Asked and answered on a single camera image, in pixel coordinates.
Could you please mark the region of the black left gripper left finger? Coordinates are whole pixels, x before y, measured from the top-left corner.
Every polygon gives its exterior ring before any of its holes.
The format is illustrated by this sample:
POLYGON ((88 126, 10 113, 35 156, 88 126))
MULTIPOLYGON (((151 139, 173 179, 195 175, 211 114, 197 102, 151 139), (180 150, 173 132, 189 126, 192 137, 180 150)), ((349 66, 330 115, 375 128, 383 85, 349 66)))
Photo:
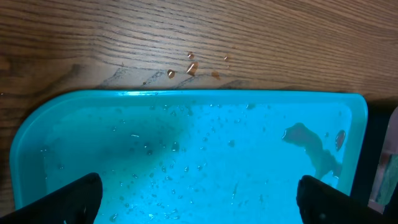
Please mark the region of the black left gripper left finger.
POLYGON ((1 217, 1 224, 93 223, 102 197, 101 178, 99 174, 92 172, 1 217))

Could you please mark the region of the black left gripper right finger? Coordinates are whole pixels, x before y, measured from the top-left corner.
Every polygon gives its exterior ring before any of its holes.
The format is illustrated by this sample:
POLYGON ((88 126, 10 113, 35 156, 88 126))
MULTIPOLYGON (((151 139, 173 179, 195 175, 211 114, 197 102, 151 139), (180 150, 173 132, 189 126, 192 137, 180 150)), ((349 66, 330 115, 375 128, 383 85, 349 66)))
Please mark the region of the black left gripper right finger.
POLYGON ((324 182, 303 176, 296 196, 300 216, 304 224, 386 224, 392 219, 324 182))

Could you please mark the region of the green scrubbing sponge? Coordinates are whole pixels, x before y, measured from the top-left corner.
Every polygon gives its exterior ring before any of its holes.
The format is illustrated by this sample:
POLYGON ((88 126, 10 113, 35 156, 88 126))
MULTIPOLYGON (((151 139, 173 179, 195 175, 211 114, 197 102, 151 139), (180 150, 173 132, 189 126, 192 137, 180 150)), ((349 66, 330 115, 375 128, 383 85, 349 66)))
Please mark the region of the green scrubbing sponge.
POLYGON ((377 197, 377 202, 387 205, 397 185, 397 154, 390 157, 389 163, 384 172, 383 181, 377 197))

